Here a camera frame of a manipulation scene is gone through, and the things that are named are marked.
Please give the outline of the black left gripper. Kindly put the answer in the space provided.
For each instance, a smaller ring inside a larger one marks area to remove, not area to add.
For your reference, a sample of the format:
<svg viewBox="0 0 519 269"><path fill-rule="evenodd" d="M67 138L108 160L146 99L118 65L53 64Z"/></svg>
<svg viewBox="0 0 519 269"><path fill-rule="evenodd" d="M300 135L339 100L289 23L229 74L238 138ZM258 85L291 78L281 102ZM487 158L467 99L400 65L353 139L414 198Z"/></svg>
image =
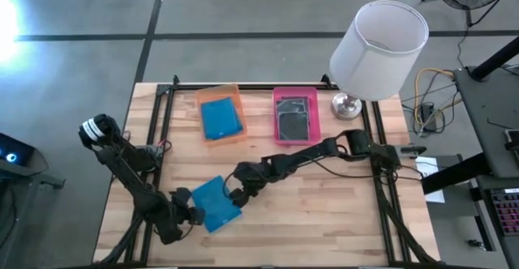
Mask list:
<svg viewBox="0 0 519 269"><path fill-rule="evenodd" d="M165 204L165 216L161 221L161 231L181 231L181 225L188 220L190 225L202 225L205 219L205 210L197 207L189 207L188 202L191 192L185 187L178 187L167 198L161 196Z"/></svg>

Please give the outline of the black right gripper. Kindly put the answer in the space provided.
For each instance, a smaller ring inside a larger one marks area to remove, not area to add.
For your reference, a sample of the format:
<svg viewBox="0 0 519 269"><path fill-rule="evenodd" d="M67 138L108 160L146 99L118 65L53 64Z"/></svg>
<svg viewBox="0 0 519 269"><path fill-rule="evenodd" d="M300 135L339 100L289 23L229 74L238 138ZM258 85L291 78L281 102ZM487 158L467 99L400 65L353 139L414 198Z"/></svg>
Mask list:
<svg viewBox="0 0 519 269"><path fill-rule="evenodd" d="M249 199L256 197L268 183L276 181L276 174L267 161L239 162L234 169L234 177L243 188L234 189L229 193L229 199L236 207L244 207Z"/></svg>

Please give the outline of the blue plastic case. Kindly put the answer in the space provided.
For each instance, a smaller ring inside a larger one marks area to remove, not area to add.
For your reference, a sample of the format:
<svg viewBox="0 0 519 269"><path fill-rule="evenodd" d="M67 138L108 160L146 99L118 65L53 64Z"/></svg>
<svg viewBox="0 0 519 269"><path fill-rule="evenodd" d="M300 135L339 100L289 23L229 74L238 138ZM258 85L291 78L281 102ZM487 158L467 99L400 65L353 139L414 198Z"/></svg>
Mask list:
<svg viewBox="0 0 519 269"><path fill-rule="evenodd" d="M228 198L228 192L222 176L214 177L192 192L195 206L205 211L204 226L209 233L216 232L242 214L241 209Z"/></svg>
<svg viewBox="0 0 519 269"><path fill-rule="evenodd" d="M243 131L241 119L230 97L205 102L200 107L207 140L223 139Z"/></svg>

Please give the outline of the clear jewel case black insert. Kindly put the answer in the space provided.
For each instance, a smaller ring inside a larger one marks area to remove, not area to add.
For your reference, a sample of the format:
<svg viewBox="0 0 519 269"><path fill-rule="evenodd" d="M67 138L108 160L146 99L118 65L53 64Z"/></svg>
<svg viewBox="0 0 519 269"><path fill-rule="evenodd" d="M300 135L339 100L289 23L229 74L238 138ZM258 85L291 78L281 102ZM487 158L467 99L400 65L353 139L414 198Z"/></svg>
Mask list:
<svg viewBox="0 0 519 269"><path fill-rule="evenodd" d="M287 112L278 117L280 140L308 140L309 124L307 113Z"/></svg>
<svg viewBox="0 0 519 269"><path fill-rule="evenodd" d="M276 107L278 113L306 113L308 102L306 97L282 97Z"/></svg>

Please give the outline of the translucent orange plastic bin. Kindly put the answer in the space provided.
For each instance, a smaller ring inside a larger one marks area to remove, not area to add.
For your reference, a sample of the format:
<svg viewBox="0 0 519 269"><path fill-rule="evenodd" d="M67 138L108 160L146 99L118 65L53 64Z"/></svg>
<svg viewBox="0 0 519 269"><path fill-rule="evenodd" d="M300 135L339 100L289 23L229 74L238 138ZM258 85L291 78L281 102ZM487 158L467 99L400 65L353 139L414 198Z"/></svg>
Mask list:
<svg viewBox="0 0 519 269"><path fill-rule="evenodd" d="M241 119L243 125L243 131L234 136L226 137L218 140L207 140L204 136L204 128L201 119L201 105L205 102L220 100L226 97L230 97L234 102L234 106L238 112L238 116ZM216 146L219 144L236 143L240 140L244 140L247 137L247 124L245 121L245 115L243 112L242 101L240 92L237 84L224 84L212 88L203 88L195 92L195 102L199 111L199 120L202 128L202 137L207 145Z"/></svg>

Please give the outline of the translucent pink plastic bin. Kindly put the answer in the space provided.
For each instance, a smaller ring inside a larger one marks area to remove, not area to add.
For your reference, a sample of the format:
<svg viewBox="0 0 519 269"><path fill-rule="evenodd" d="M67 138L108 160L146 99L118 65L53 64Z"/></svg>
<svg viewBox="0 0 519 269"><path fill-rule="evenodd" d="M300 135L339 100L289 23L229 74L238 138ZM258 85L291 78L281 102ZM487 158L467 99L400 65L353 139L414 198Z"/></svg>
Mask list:
<svg viewBox="0 0 519 269"><path fill-rule="evenodd" d="M308 140L280 140L278 129L278 117L281 113L277 112L276 101L282 97L306 97L308 102ZM277 87L273 89L273 115L274 115L274 142L280 146L312 145L320 141L320 116L318 106L317 89L314 87Z"/></svg>

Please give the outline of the black device blue light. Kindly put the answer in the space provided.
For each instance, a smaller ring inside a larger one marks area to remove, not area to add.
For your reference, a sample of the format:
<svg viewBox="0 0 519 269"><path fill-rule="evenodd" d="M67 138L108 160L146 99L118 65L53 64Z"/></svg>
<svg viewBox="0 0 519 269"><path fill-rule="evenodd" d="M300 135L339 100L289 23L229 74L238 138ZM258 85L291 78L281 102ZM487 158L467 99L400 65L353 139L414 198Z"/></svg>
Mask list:
<svg viewBox="0 0 519 269"><path fill-rule="evenodd" d="M49 164L35 147L0 133L0 181L38 180L62 189L65 179L48 174Z"/></svg>

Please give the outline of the white paper sheet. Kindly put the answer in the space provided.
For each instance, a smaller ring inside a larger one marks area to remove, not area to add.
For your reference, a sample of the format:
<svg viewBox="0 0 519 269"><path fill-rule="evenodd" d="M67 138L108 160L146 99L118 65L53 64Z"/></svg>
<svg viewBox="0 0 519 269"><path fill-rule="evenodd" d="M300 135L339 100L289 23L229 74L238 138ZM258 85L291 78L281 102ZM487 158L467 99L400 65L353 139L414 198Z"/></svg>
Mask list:
<svg viewBox="0 0 519 269"><path fill-rule="evenodd" d="M417 170L428 177L440 171L440 166L434 157L419 156L415 160ZM442 190L437 190L425 195L425 199L429 203L445 203L444 194Z"/></svg>

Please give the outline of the white-shade silver table lamp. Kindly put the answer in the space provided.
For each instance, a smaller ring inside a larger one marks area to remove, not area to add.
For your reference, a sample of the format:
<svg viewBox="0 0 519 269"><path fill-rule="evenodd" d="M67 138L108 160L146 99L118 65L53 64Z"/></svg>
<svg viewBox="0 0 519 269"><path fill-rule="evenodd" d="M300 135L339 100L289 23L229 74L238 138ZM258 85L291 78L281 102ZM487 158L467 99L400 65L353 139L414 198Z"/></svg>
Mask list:
<svg viewBox="0 0 519 269"><path fill-rule="evenodd" d="M362 6L329 61L329 74L340 92L333 115L351 120L362 102L397 94L427 43L429 27L413 7L378 0Z"/></svg>

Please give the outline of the black power strip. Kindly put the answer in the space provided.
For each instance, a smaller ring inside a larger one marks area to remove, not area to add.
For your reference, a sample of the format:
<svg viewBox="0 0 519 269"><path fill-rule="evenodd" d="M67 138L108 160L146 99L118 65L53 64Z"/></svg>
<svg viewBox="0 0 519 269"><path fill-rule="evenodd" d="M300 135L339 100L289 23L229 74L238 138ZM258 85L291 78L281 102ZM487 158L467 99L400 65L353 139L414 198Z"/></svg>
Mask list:
<svg viewBox="0 0 519 269"><path fill-rule="evenodd" d="M436 119L435 119L435 107L433 103L427 102L420 104L418 107L418 115L422 120L422 130L426 132L435 132L436 130Z"/></svg>

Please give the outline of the black desk support beam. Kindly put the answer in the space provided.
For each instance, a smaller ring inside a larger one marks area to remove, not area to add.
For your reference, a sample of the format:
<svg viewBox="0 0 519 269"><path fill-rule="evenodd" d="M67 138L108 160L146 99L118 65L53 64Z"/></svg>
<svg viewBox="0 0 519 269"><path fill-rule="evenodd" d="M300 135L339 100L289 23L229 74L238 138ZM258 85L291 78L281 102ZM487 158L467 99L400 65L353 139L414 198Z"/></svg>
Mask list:
<svg viewBox="0 0 519 269"><path fill-rule="evenodd" d="M472 178L491 174L491 168L483 153L472 156L467 160L453 166L441 169L431 176L422 180L422 190L424 194L430 194L445 187L456 185L468 181Z"/></svg>

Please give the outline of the grey side desk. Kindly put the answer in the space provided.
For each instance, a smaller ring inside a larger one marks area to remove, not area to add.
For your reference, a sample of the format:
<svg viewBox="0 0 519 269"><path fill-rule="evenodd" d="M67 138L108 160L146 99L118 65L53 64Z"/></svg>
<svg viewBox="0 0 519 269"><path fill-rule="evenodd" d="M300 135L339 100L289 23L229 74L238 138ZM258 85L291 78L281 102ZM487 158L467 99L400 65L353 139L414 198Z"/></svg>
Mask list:
<svg viewBox="0 0 519 269"><path fill-rule="evenodd" d="M519 130L519 75L498 69L479 82L458 69L454 79L493 174L519 177L519 159L505 148L505 131Z"/></svg>

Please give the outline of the black keyboard pink keys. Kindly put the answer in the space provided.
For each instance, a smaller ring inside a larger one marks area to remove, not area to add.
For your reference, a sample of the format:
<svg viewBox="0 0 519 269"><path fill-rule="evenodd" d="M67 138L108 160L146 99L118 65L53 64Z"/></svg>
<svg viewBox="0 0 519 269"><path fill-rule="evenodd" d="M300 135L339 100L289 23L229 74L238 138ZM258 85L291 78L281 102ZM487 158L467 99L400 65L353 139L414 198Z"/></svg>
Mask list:
<svg viewBox="0 0 519 269"><path fill-rule="evenodd" d="M490 195L502 234L519 236L519 188L491 190Z"/></svg>

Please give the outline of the black diagonal pole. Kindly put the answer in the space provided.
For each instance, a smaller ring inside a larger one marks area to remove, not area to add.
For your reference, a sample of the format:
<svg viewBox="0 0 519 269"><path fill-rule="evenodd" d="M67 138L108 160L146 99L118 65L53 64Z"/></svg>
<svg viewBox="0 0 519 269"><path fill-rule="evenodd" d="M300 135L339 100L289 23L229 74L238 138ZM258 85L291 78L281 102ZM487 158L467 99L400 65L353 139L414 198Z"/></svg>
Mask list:
<svg viewBox="0 0 519 269"><path fill-rule="evenodd" d="M494 70L519 54L519 36L506 44L505 47L489 57L485 62L469 72L470 77L476 81L484 81Z"/></svg>

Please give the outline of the black table rail frame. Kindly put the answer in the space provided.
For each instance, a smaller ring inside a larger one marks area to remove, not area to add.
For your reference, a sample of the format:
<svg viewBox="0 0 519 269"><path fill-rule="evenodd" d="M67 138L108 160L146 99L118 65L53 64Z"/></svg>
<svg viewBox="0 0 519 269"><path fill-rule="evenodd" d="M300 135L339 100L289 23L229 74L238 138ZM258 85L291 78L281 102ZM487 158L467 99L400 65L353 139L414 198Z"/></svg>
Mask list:
<svg viewBox="0 0 519 269"><path fill-rule="evenodd" d="M160 189L194 189L228 177L237 163L282 153L273 139L272 83L240 83L247 137L207 145L195 92L200 83L138 83L123 127L135 145L168 140ZM130 226L133 203L118 182L111 185L92 269L168 267L389 267L435 266L439 251L414 162L396 181L381 180L368 160L334 158L309 164L267 185L223 228L193 228L170 245L146 228L137 232L131 261L105 265Z"/></svg>

